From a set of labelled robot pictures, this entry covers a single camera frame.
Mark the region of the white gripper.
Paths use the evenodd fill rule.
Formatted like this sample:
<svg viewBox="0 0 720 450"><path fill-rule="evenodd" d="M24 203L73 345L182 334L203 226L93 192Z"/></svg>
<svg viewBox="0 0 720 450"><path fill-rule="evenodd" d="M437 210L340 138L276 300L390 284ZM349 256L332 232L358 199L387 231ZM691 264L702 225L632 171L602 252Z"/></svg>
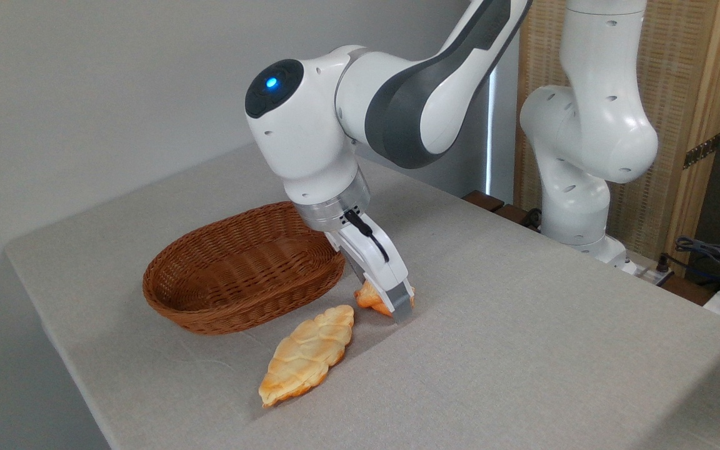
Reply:
<svg viewBox="0 0 720 450"><path fill-rule="evenodd" d="M364 236L357 227L346 223L340 230L328 231L327 239L334 249L342 249L351 257L346 261L358 282L364 284L369 280L385 299L394 322L402 324L413 310L414 289L408 280L408 269L388 234L369 214L359 217L371 228L371 236Z"/></svg>

